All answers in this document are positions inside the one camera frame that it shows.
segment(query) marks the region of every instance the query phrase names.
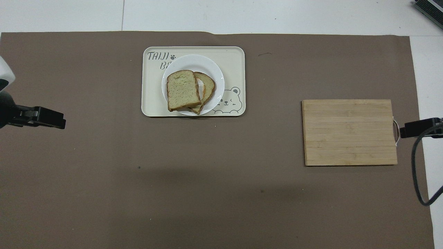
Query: bread slice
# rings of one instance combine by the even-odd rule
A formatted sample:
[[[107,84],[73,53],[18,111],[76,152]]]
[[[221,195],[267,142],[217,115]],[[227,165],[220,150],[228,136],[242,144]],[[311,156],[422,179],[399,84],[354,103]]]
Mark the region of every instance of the bread slice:
[[[170,112],[201,104],[198,83],[191,70],[180,70],[167,77],[167,108]]]
[[[190,107],[189,109],[196,114],[200,114],[200,112],[203,109],[203,106],[206,104],[206,102],[209,101],[209,99],[212,97],[212,95],[214,95],[215,82],[213,79],[211,79],[211,77],[209,77],[208,75],[206,75],[204,73],[194,72],[194,76],[196,78],[199,78],[204,84],[203,97],[202,97],[202,101],[201,101],[200,105],[195,106],[195,107]]]

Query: brown tablecloth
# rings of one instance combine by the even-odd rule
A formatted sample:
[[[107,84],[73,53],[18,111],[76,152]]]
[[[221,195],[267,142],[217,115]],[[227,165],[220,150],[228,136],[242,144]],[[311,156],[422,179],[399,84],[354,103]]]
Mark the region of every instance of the brown tablecloth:
[[[303,99],[391,99],[419,119],[408,37],[3,33],[19,105],[66,129],[0,130],[0,248],[433,248],[413,139],[398,165],[306,167]],[[239,46],[244,115],[149,118],[150,46]],[[426,193],[423,153],[419,181]]]

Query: round plate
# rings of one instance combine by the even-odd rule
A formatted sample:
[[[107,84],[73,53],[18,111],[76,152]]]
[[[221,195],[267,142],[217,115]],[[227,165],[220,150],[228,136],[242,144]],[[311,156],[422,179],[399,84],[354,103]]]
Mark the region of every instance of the round plate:
[[[214,109],[217,104],[220,102],[223,96],[223,92],[225,91],[225,79],[223,78],[223,73],[220,68],[208,57],[198,55],[198,54],[190,54],[185,55],[180,58],[175,59],[165,70],[162,79],[162,91],[163,96],[167,101],[167,77],[174,72],[180,70],[191,70],[193,72],[202,72],[211,77],[215,82],[215,92],[212,97],[206,102],[203,106],[203,110],[200,112],[200,115],[207,113],[208,111]],[[198,116],[198,114],[193,113],[192,111],[179,111],[181,114],[185,114],[188,116]]]

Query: white rectangular tray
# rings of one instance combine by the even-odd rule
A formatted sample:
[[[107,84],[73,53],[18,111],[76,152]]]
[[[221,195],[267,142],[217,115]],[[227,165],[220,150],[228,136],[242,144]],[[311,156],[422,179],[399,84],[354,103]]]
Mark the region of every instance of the white rectangular tray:
[[[246,110],[245,53],[239,47],[149,47],[143,53],[141,110],[149,117],[190,117],[167,109],[162,94],[164,70],[174,59],[199,54],[213,60],[225,79],[223,98],[236,105],[217,105],[205,117],[240,116]]]

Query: wooden cutting board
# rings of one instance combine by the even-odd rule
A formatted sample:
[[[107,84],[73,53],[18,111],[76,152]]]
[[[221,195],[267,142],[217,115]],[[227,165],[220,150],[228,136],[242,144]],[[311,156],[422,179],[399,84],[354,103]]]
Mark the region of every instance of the wooden cutting board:
[[[303,100],[307,166],[397,164],[391,100]]]

